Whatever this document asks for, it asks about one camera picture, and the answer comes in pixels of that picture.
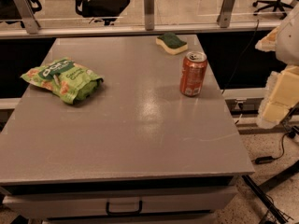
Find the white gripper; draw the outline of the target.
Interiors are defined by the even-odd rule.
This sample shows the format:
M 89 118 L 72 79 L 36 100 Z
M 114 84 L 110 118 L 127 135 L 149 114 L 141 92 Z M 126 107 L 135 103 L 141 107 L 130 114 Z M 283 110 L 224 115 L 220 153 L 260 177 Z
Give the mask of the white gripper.
M 257 125 L 272 129 L 299 103 L 299 4 L 287 15 L 279 27 L 259 40 L 255 48 L 276 51 L 278 60 L 288 65 L 280 73 L 273 71 L 267 79 L 261 101 Z

